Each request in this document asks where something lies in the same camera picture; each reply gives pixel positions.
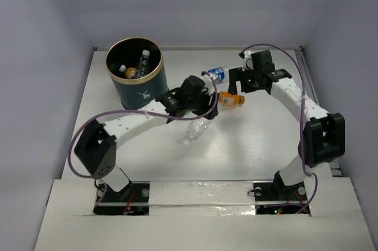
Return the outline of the clear bottle white cap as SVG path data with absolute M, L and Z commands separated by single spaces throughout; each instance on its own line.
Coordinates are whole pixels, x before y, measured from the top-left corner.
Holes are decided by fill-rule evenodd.
M 187 127 L 185 137 L 183 139 L 183 144 L 189 145 L 192 141 L 195 141 L 204 133 L 204 131 L 209 127 L 211 123 L 212 120 L 206 118 L 193 120 Z

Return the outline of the small orange bottle barcode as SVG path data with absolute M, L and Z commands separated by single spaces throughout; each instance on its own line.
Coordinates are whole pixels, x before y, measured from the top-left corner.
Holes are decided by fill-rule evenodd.
M 219 104 L 223 106 L 240 106 L 244 104 L 245 97 L 237 94 L 230 94 L 228 92 L 219 93 Z

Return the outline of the clear crushed bottle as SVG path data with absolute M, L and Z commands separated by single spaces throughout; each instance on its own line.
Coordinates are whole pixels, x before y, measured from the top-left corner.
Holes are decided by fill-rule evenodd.
M 142 55 L 136 65 L 136 69 L 137 69 L 136 78 L 137 79 L 143 78 L 150 73 L 151 67 L 150 67 L 150 62 L 149 62 L 149 56 L 150 56 L 150 51 L 144 50 L 142 52 Z

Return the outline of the tall orange blue tea bottle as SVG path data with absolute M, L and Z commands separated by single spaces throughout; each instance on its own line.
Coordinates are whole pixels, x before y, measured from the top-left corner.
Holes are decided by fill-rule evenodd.
M 124 64 L 119 67 L 119 71 L 126 79 L 134 79 L 136 77 L 137 69 L 134 67 L 126 67 Z

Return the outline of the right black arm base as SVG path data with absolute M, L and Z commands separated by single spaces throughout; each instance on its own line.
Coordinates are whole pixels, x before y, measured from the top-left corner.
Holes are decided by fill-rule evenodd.
M 285 187 L 278 180 L 257 181 L 247 194 L 255 199 L 257 215 L 310 214 L 304 208 L 308 197 L 303 182 Z

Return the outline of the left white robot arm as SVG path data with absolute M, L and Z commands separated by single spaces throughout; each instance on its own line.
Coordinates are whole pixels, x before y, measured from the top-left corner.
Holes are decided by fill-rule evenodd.
M 89 178 L 101 181 L 105 192 L 125 201 L 131 196 L 133 184 L 116 163 L 117 150 L 154 127 L 185 120 L 189 112 L 196 119 L 214 119 L 218 115 L 216 83 L 213 73 L 189 76 L 180 87 L 159 95 L 146 106 L 123 110 L 120 118 L 100 123 L 93 117 L 80 128 L 73 152 Z

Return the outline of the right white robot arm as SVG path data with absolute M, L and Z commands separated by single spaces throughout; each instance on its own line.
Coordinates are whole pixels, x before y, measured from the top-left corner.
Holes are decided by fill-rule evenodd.
M 313 168 L 344 155 L 345 118 L 317 105 L 307 96 L 305 87 L 299 87 L 288 71 L 276 69 L 269 50 L 243 51 L 239 56 L 243 59 L 243 66 L 229 71 L 228 92 L 236 94 L 237 83 L 240 83 L 243 93 L 265 90 L 299 123 L 297 156 L 275 173 L 268 186 L 253 189 L 256 197 L 284 201 L 306 177 L 312 175 Z

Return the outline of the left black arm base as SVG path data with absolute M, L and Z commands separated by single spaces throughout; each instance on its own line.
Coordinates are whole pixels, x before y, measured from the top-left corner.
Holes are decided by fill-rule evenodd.
M 95 180 L 96 198 L 93 212 L 98 216 L 147 216 L 150 182 L 132 182 L 120 192 Z

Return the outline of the dark bin with gold rim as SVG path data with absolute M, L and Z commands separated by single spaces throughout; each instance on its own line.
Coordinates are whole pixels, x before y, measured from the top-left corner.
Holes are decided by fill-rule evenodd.
M 106 70 L 125 109 L 139 109 L 169 91 L 162 51 L 147 38 L 126 38 L 106 54 Z

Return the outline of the blue label water bottle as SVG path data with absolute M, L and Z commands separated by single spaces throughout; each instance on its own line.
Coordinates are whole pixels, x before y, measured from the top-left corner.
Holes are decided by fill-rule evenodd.
M 218 83 L 225 83 L 229 81 L 229 72 L 231 69 L 237 68 L 236 65 L 232 66 L 221 66 L 213 69 L 209 69 L 206 73 L 210 73 L 213 79 Z

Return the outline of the silver foil tape strip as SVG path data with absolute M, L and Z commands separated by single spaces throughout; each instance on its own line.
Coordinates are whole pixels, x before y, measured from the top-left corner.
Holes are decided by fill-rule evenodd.
M 251 181 L 154 181 L 150 216 L 254 216 Z

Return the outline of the metal rail at table edge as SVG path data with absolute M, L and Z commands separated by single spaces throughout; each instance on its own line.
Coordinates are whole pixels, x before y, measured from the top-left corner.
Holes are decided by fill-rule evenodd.
M 319 164 L 344 154 L 345 120 L 341 114 L 330 113 L 303 93 L 305 86 L 291 83 L 287 88 L 295 98 L 293 116 L 300 128 L 298 156 L 292 161 L 292 171 L 302 180 L 310 177 L 312 169 Z

